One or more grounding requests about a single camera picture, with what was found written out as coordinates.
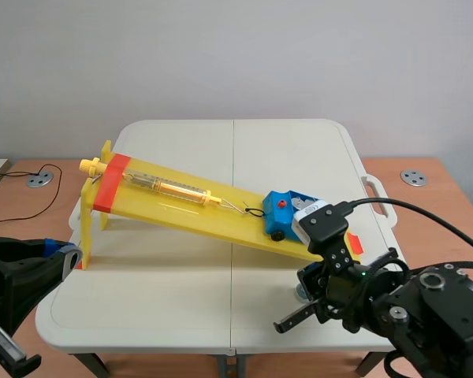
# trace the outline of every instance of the table handle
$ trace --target table handle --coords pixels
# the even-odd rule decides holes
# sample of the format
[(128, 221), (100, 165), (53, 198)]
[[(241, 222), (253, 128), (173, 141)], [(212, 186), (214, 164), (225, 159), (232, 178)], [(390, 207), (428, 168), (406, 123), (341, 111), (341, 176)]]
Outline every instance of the table handle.
[[(384, 186), (380, 182), (379, 179), (377, 179), (375, 176), (368, 175), (366, 174), (364, 177), (362, 177), (362, 181), (364, 185), (368, 185), (371, 187), (373, 192), (377, 197), (382, 197), (382, 198), (388, 198), (389, 196), (387, 195), (387, 192), (385, 192)], [(389, 226), (391, 228), (396, 227), (397, 224), (397, 215), (396, 211), (394, 211), (394, 208), (392, 205), (388, 203), (379, 203), (380, 209), (384, 213), (385, 217), (387, 218), (387, 223), (389, 223)]]

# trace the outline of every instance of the white wall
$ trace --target white wall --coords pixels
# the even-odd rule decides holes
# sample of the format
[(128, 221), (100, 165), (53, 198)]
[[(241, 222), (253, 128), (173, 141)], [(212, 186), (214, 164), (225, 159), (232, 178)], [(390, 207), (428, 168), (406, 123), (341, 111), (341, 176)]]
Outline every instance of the white wall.
[(336, 120), (363, 156), (439, 156), (473, 200), (473, 0), (0, 0), (2, 156), (261, 117)]

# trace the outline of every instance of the yellow inclined board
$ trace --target yellow inclined board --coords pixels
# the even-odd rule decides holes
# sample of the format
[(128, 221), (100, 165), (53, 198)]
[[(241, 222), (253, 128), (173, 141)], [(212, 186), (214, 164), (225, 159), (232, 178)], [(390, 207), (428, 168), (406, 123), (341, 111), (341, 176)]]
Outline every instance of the yellow inclined board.
[[(107, 156), (110, 158), (113, 155), (114, 153), (109, 153)], [(249, 207), (263, 208), (264, 195), (257, 195), (250, 191), (133, 158), (127, 168), (210, 190), (211, 195), (224, 198), (240, 209), (246, 207), (244, 202)], [(99, 186), (100, 180), (97, 180), (90, 194), (91, 203), (95, 199)], [(117, 189), (111, 213), (304, 260), (322, 260), (321, 257), (310, 254), (302, 243), (290, 240), (280, 242), (271, 240), (270, 236), (264, 232), (264, 219), (260, 217), (241, 214), (234, 209), (226, 209), (215, 203), (202, 206), (196, 202), (154, 193), (124, 180), (121, 181)], [(347, 236), (345, 236), (345, 243), (351, 250)]]

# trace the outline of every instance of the black cable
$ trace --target black cable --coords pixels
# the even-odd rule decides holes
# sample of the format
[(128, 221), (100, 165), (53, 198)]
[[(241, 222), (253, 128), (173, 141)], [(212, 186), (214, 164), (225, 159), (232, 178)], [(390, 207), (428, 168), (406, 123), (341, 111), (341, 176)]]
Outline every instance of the black cable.
[(384, 370), (390, 378), (411, 378), (409, 376), (404, 376), (403, 374), (399, 374), (396, 370), (393, 369), (391, 364), (394, 360), (398, 358), (402, 358), (404, 355), (399, 352), (398, 350), (390, 351), (384, 358)]
[(380, 264), (372, 265), (366, 271), (366, 275), (359, 283), (359, 286), (356, 292), (354, 293), (354, 295), (352, 295), (351, 300), (347, 303), (347, 306), (343, 308), (341, 312), (339, 311), (338, 316), (343, 317), (343, 318), (351, 317), (352, 308), (356, 305), (356, 302), (359, 300), (359, 297), (361, 295), (364, 295), (364, 293), (366, 292), (366, 288), (368, 284), (370, 283), (371, 279), (373, 278), (373, 276), (377, 273), (378, 270), (391, 264), (396, 264), (400, 266), (401, 269), (403, 269), (404, 279), (406, 280), (408, 278), (409, 273), (410, 273), (410, 268), (408, 267), (408, 265), (406, 265), (404, 261), (400, 260), (399, 258), (391, 258), (389, 260), (381, 261)]
[(441, 262), (437, 264), (426, 265), (420, 268), (415, 268), (415, 269), (412, 269), (411, 272), (412, 274), (418, 274), (418, 273), (421, 273), (424, 269), (429, 268), (431, 266), (441, 266), (445, 264), (454, 265), (458, 269), (473, 269), (473, 261), (449, 261), (449, 262)]
[(423, 216), (428, 217), (429, 219), (431, 219), (431, 220), (435, 221), (436, 223), (440, 224), (441, 226), (445, 227), (446, 229), (448, 229), (449, 231), (451, 231), (455, 235), (459, 236), (463, 241), (465, 241), (466, 243), (468, 243), (470, 246), (473, 247), (473, 239), (472, 238), (470, 238), (468, 235), (466, 235), (464, 232), (462, 232), (459, 228), (455, 228), (454, 226), (452, 226), (446, 220), (442, 220), (440, 217), (434, 215), (433, 213), (430, 213), (429, 211), (427, 211), (427, 210), (425, 210), (421, 207), (412, 205), (411, 203), (408, 203), (408, 202), (398, 201), (397, 199), (379, 198), (379, 197), (358, 199), (358, 200), (350, 202), (349, 205), (354, 209), (357, 206), (363, 205), (365, 203), (389, 203), (391, 205), (401, 206), (401, 207), (404, 207), (406, 209), (415, 211), (416, 213), (422, 214)]
[[(61, 176), (63, 176), (63, 171), (61, 170), (60, 167), (58, 167), (57, 165), (54, 165), (54, 164), (44, 164), (42, 167), (40, 167), (39, 171), (37, 173), (32, 173), (32, 175), (35, 175), (35, 176), (38, 176), (40, 174), (40, 172), (42, 171), (42, 169), (44, 167), (55, 167), (56, 169), (58, 169), (60, 171), (60, 178), (58, 180), (58, 188), (56, 189), (56, 194), (54, 195), (52, 201), (50, 202), (49, 205), (47, 205), (46, 208), (44, 208), (42, 211), (39, 211), (37, 214), (34, 214), (34, 215), (31, 215), (30, 217), (19, 217), (19, 218), (9, 218), (9, 219), (2, 219), (0, 220), (0, 223), (2, 222), (8, 222), (8, 221), (26, 221), (27, 219), (32, 219), (32, 218), (35, 218), (37, 216), (39, 216), (40, 214), (42, 213), (45, 213), (54, 203), (54, 201), (56, 201), (56, 198), (58, 197), (58, 194), (60, 192), (60, 187), (61, 187)], [(27, 175), (23, 175), (23, 176), (30, 176), (30, 173), (29, 172), (26, 172)]]

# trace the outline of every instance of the white folding table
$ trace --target white folding table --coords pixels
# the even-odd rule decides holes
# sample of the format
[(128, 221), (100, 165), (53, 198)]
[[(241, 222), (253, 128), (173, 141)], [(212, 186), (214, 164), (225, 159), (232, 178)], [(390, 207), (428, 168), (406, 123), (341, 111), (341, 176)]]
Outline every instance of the white folding table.
[[(386, 196), (365, 173), (348, 133), (329, 120), (144, 120), (121, 132), (114, 151), (264, 195), (294, 190), (337, 203), (366, 197), (369, 184)], [(392, 233), (396, 214), (391, 206), (382, 210), (385, 216), (365, 205), (348, 218), (363, 263), (390, 246), (403, 258)], [(75, 243), (77, 218), (78, 207), (70, 219)], [(36, 326), (98, 376), (106, 375), (100, 352), (392, 349), (379, 336), (348, 334), (341, 322), (320, 325), (313, 317), (284, 335), (275, 332), (273, 321), (301, 306), (293, 293), (296, 271), (307, 261), (114, 216), (103, 232), (93, 224), (89, 270), (73, 272), (39, 304)], [(370, 356), (359, 372), (380, 358)]]

